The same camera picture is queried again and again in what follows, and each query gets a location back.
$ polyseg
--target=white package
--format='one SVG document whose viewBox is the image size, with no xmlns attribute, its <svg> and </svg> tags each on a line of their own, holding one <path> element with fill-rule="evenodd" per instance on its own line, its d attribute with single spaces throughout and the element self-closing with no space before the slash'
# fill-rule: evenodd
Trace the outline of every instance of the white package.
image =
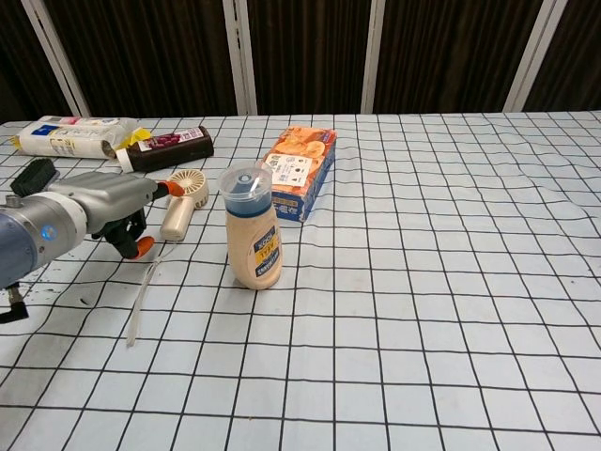
<svg viewBox="0 0 601 451">
<path fill-rule="evenodd" d="M 44 116 L 17 136 L 27 155 L 111 159 L 137 126 L 130 117 Z"/>
</svg>

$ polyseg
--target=sauce bottle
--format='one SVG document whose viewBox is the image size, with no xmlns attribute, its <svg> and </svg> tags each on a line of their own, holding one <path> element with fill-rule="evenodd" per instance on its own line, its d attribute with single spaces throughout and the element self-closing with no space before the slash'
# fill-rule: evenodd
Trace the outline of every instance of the sauce bottle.
<svg viewBox="0 0 601 451">
<path fill-rule="evenodd" d="M 227 251 L 234 274 L 247 288 L 271 287 L 282 271 L 282 240 L 271 204 L 270 167 L 234 164 L 220 176 L 219 187 L 225 201 Z"/>
<path fill-rule="evenodd" d="M 207 129 L 198 126 L 183 132 L 153 136 L 116 152 L 123 172 L 152 172 L 168 166 L 211 157 L 213 142 Z"/>
</svg>

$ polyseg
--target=mayonnaise bottle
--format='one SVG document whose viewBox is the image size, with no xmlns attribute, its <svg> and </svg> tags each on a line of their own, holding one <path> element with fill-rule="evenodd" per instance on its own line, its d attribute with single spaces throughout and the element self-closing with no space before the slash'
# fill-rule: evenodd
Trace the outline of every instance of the mayonnaise bottle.
<svg viewBox="0 0 601 451">
<path fill-rule="evenodd" d="M 265 289 L 282 271 L 282 240 L 271 204 L 271 171 L 264 163 L 230 166 L 219 179 L 225 201 L 227 251 L 242 285 Z"/>
</svg>

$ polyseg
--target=cardboard box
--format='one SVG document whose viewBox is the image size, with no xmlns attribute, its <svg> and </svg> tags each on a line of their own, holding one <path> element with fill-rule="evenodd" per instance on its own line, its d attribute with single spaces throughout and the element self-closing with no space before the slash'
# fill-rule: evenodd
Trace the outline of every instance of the cardboard box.
<svg viewBox="0 0 601 451">
<path fill-rule="evenodd" d="M 263 159 L 273 170 L 273 205 L 282 219 L 304 222 L 336 155 L 336 131 L 290 126 Z"/>
</svg>

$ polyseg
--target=white fan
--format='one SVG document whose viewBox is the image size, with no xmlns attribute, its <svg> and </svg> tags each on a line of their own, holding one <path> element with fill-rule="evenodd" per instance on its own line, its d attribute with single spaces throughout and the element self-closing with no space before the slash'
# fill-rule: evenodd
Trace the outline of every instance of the white fan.
<svg viewBox="0 0 601 451">
<path fill-rule="evenodd" d="M 169 178 L 184 189 L 182 197 L 171 199 L 167 215 L 162 221 L 161 236 L 167 241 L 182 241 L 188 231 L 194 209 L 208 201 L 208 182 L 198 169 L 184 169 Z"/>
</svg>

